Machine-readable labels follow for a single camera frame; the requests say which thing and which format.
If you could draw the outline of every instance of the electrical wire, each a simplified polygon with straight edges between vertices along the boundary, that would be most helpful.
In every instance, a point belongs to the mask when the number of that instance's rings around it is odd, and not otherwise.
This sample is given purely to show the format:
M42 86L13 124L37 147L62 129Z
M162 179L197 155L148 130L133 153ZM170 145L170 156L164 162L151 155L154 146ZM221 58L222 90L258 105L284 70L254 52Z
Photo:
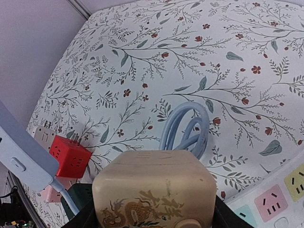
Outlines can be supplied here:
M59 192L62 195L62 197L66 200L68 206L70 207L70 209L72 210L74 215L79 213L79 209L77 208L77 206L73 202L72 198L70 197L68 192L65 190L65 188L63 187L63 185L59 181L57 181L54 178L53 182L50 184L50 186L52 186L53 189L55 189L57 192Z
M18 191L17 186L14 186L14 187L12 187L12 188L11 188L11 190L10 190L10 193L9 193L9 194L7 194L7 195L5 195L5 196L0 196L0 199L2 199L2 198L7 198L8 196L10 196L10 195L12 195L12 194L16 193L17 191Z
M196 102L183 103L173 110L163 129L159 150L172 150L181 120L190 110L197 111L200 117L195 117L189 122L181 143L174 150L185 150L196 143L191 152L198 159L202 157L208 142L209 116L205 107ZM200 125L200 133L190 137L191 131L196 124Z

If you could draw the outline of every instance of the wall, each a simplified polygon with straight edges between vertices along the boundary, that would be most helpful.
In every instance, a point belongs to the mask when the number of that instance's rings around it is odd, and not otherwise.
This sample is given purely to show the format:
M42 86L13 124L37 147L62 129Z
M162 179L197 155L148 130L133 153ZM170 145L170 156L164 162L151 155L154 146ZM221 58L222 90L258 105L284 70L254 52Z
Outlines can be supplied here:
M50 74L85 22L66 0L2 0L0 100L27 126Z

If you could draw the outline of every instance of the gold dragon print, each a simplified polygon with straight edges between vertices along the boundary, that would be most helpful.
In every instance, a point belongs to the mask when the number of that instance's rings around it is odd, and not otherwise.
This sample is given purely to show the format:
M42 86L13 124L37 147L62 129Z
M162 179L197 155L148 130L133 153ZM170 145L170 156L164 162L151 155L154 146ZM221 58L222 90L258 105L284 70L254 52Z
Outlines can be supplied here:
M140 191L134 200L126 200L110 201L110 209L101 210L104 228L166 228L167 220L183 217L184 204L167 197L156 198L150 190Z

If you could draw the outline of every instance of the red cube power strip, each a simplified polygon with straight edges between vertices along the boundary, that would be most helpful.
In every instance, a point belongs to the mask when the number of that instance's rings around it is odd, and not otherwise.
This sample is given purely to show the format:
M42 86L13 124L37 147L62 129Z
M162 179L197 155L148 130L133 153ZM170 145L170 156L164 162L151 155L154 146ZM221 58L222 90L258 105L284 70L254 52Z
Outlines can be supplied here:
M92 153L77 141L56 135L49 153L59 162L58 177L82 178Z

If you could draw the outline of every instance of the pink socket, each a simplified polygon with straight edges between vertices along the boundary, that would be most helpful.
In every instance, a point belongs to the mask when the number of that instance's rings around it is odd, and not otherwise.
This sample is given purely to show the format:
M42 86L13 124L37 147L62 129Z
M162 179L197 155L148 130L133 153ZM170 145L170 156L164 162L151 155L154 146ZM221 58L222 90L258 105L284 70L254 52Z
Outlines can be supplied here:
M288 207L286 199L278 185L273 186L257 197L255 204L264 222L268 222Z
M77 179L55 177L64 187L68 190L73 184L76 183ZM47 186L41 191L41 197L45 199L48 203L59 203L61 194L53 189L51 186Z

